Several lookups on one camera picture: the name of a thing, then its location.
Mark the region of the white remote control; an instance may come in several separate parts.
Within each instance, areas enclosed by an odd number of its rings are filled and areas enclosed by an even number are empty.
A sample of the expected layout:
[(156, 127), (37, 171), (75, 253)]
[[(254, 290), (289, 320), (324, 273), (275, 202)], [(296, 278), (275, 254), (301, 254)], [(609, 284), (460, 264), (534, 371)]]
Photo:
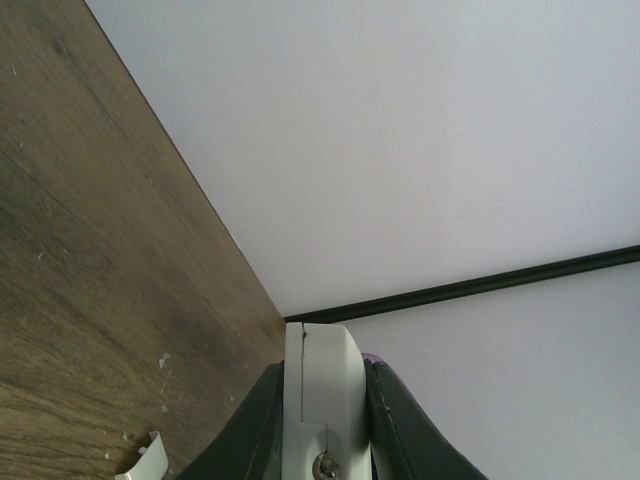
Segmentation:
[(341, 325), (286, 325), (281, 477), (373, 477), (364, 359)]

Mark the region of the white battery compartment cover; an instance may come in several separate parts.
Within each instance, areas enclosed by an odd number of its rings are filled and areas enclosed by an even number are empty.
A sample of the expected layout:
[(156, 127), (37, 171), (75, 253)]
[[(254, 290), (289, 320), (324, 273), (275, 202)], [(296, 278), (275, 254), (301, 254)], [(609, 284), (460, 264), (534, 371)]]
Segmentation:
[(116, 474), (115, 480), (162, 480), (169, 470), (169, 460), (161, 434), (150, 431), (150, 444), (138, 450), (139, 459), (128, 471)]

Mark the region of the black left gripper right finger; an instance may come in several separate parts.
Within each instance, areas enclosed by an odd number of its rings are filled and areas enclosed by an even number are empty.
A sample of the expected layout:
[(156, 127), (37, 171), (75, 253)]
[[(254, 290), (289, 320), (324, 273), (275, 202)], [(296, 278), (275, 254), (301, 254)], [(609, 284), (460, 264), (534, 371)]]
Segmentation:
[(364, 361), (375, 479), (479, 480), (486, 476), (438, 430), (383, 361)]

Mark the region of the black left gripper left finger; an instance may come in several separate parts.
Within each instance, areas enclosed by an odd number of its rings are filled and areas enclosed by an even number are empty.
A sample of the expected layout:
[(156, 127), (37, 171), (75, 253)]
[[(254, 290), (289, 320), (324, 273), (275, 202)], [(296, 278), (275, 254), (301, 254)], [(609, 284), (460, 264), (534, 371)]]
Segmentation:
[(280, 480), (284, 364), (269, 365), (217, 437), (177, 477)]

